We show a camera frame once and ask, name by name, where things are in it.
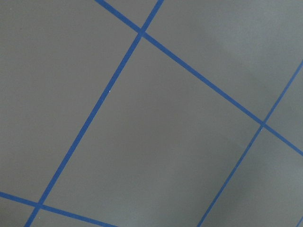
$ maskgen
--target blue grid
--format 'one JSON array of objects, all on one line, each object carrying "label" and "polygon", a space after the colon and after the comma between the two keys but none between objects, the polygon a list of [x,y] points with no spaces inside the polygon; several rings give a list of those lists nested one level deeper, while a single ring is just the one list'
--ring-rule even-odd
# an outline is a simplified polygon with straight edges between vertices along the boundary
[{"label": "blue grid", "polygon": [[[120,73],[122,72],[123,68],[127,64],[128,60],[130,59],[132,53],[134,52],[135,48],[137,47],[137,45],[138,45],[138,43],[139,43],[139,41],[140,41],[140,39],[142,37],[145,38],[147,41],[149,41],[151,44],[153,44],[155,47],[157,47],[159,50],[161,50],[163,53],[165,53],[166,55],[168,55],[172,60],[174,60],[179,65],[181,65],[183,68],[185,68],[187,71],[189,71],[195,77],[197,77],[199,80],[201,80],[202,82],[204,82],[212,90],[214,90],[216,93],[218,93],[219,95],[221,95],[222,97],[224,97],[227,101],[229,101],[231,104],[233,104],[234,106],[236,106],[239,110],[241,110],[242,112],[244,112],[247,116],[249,116],[251,119],[253,119],[255,122],[257,122],[260,125],[260,127],[258,128],[258,130],[256,131],[256,133],[254,134],[253,138],[249,142],[248,146],[246,147],[245,151],[243,152],[242,156],[240,157],[240,159],[236,163],[235,167],[232,169],[231,173],[229,174],[229,176],[225,180],[224,184],[222,185],[222,187],[220,188],[219,192],[217,193],[217,195],[213,199],[212,203],[209,205],[209,207],[206,210],[205,214],[202,216],[202,218],[201,218],[200,222],[198,223],[197,227],[201,227],[202,226],[202,224],[203,224],[204,220],[206,219],[207,215],[211,211],[212,207],[215,205],[216,201],[218,200],[218,198],[220,197],[220,195],[224,191],[224,189],[227,186],[228,182],[231,180],[232,176],[234,175],[234,173],[236,172],[236,170],[240,166],[241,162],[243,161],[243,159],[245,158],[246,154],[248,153],[250,147],[252,146],[252,144],[254,143],[254,141],[256,140],[256,138],[258,137],[258,135],[260,134],[260,132],[263,130],[263,128],[267,129],[270,133],[272,133],[273,135],[275,135],[282,142],[284,142],[286,145],[288,145],[289,147],[291,147],[294,151],[296,151],[297,153],[299,153],[300,155],[303,156],[303,152],[298,147],[296,147],[294,144],[292,144],[291,142],[289,142],[285,137],[283,137],[281,134],[279,134],[278,132],[276,132],[274,129],[272,129],[270,126],[268,126],[266,124],[267,121],[269,120],[270,116],[272,115],[272,113],[276,109],[277,105],[280,103],[280,101],[282,100],[283,96],[287,92],[288,88],[291,86],[291,84],[294,81],[295,77],[298,75],[299,71],[303,67],[303,61],[301,61],[300,65],[298,66],[298,68],[296,69],[296,71],[294,72],[294,74],[292,75],[292,77],[290,78],[289,82],[287,83],[287,85],[283,89],[283,91],[280,94],[279,98],[276,100],[276,102],[274,103],[274,105],[272,106],[272,108],[270,109],[270,111],[268,112],[266,118],[262,121],[256,115],[254,115],[252,112],[250,112],[248,109],[246,109],[244,106],[242,106],[240,103],[238,103],[232,97],[230,97],[227,93],[225,93],[224,91],[222,91],[219,87],[217,87],[215,84],[213,84],[211,81],[209,81],[203,75],[201,75],[198,71],[196,71],[195,69],[193,69],[191,66],[189,66],[183,60],[181,60],[173,52],[171,52],[169,49],[167,49],[165,46],[163,46],[161,43],[159,43],[156,39],[154,39],[153,37],[151,37],[149,34],[146,33],[146,30],[147,30],[148,26],[151,24],[151,22],[152,22],[153,18],[155,17],[156,13],[160,9],[163,1],[164,0],[158,0],[157,1],[156,5],[152,9],[151,13],[147,17],[144,25],[140,28],[135,23],[133,23],[131,20],[129,20],[127,17],[125,17],[122,13],[120,13],[115,8],[113,8],[111,5],[109,5],[107,2],[105,2],[104,0],[96,0],[97,3],[99,3],[106,10],[108,10],[110,13],[112,13],[113,15],[115,15],[118,19],[120,19],[122,22],[124,22],[126,25],[128,25],[131,29],[133,29],[138,34],[137,34],[136,38],[134,39],[133,43],[131,44],[131,46],[129,47],[128,51],[126,52],[124,58],[120,62],[118,68],[114,72],[111,80],[107,84],[106,88],[104,89],[104,91],[103,91],[102,95],[100,96],[99,100],[97,101],[96,105],[94,106],[94,108],[92,109],[91,113],[89,114],[89,116],[88,116],[87,120],[85,121],[83,127],[81,128],[81,130],[78,133],[76,139],[72,143],[72,145],[71,145],[70,149],[68,150],[67,154],[63,158],[61,164],[59,165],[59,167],[56,170],[55,174],[53,175],[52,179],[50,180],[47,188],[45,189],[45,191],[42,194],[42,196],[39,199],[39,201],[38,202],[34,202],[34,201],[30,201],[30,200],[26,200],[26,199],[20,198],[18,196],[14,196],[14,195],[11,195],[11,194],[0,192],[0,197],[2,197],[2,198],[9,199],[9,200],[12,200],[12,201],[15,201],[15,202],[19,202],[19,203],[22,203],[22,204],[34,207],[34,210],[31,213],[30,217],[28,218],[28,220],[27,220],[27,222],[25,224],[25,227],[31,226],[31,224],[32,224],[33,220],[35,219],[35,217],[36,217],[36,215],[37,215],[37,213],[38,213],[39,210],[46,210],[46,211],[49,211],[49,212],[53,212],[53,213],[56,213],[56,214],[59,214],[59,215],[63,215],[63,216],[66,216],[66,217],[77,219],[77,220],[81,220],[81,221],[88,222],[88,223],[91,223],[91,224],[95,224],[95,225],[98,225],[98,226],[116,227],[114,225],[111,225],[111,224],[108,224],[108,223],[105,223],[105,222],[102,222],[102,221],[99,221],[99,220],[95,220],[95,219],[84,217],[84,216],[81,216],[81,215],[78,215],[78,214],[70,213],[70,212],[67,212],[67,211],[64,211],[64,210],[61,210],[61,209],[57,209],[57,208],[54,208],[54,207],[46,206],[46,205],[44,205],[44,202],[45,202],[47,196],[49,195],[49,193],[51,192],[51,190],[52,190],[53,186],[55,185],[56,181],[60,177],[62,171],[64,170],[64,168],[66,166],[66,164],[68,163],[69,159],[71,158],[74,150],[76,149],[77,145],[81,141],[83,135],[85,134],[85,132],[88,129],[88,127],[91,124],[91,122],[93,121],[95,115],[97,114],[98,110],[100,109],[100,107],[102,106],[104,100],[106,99],[109,91],[111,90],[111,88],[115,84],[115,82],[118,79]],[[302,222],[303,222],[303,217],[301,217],[301,219],[299,220],[299,222],[296,225],[296,227],[299,227],[299,225]]]}]

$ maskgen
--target gray floor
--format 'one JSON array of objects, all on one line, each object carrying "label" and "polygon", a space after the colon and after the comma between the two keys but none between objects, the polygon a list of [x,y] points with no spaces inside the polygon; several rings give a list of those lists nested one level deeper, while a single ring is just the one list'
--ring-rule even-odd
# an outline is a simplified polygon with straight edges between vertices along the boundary
[{"label": "gray floor", "polygon": [[303,227],[303,2],[106,2],[1,3],[0,226]]}]

